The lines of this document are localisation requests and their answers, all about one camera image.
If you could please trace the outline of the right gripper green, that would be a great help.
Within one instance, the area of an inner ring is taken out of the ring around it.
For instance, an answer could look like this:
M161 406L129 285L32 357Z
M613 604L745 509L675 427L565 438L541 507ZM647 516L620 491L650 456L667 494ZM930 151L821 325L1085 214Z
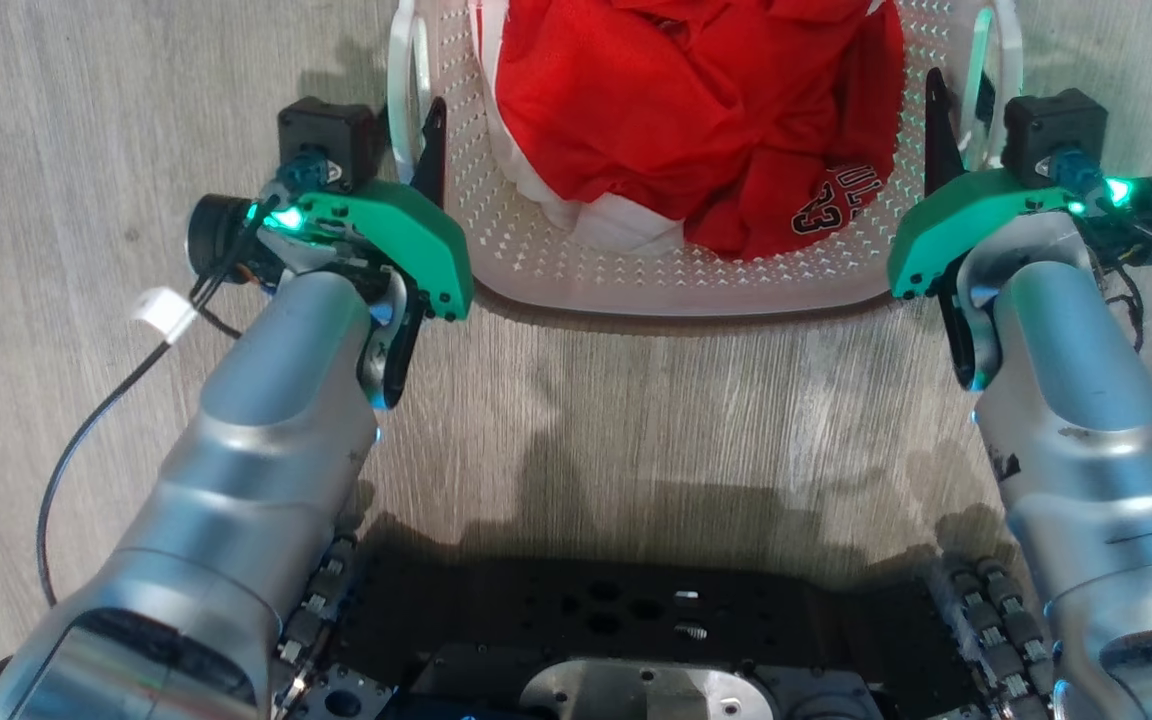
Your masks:
M973 247L1020 217L1055 211L1083 232L1097 263L1152 265L1152 176L1102 176L1073 191L1060 184L1025 188L1009 170L967 173L954 131L954 96L938 67L925 76L924 196L905 213L892 242L887 279L896 300L938 291L956 382L979 392L972 296L960 268Z

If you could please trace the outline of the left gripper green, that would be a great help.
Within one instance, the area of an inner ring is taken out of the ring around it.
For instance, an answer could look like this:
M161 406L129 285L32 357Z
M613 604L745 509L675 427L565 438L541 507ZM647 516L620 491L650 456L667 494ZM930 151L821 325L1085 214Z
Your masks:
M303 194L262 219L255 237L223 270L225 283L274 293L285 276L339 270L365 285L394 272L408 295L394 314L381 373L381 401L403 396L420 323L462 323L473 301L465 232L444 214L447 105L434 97L420 128L424 150L410 185L374 179L353 195Z

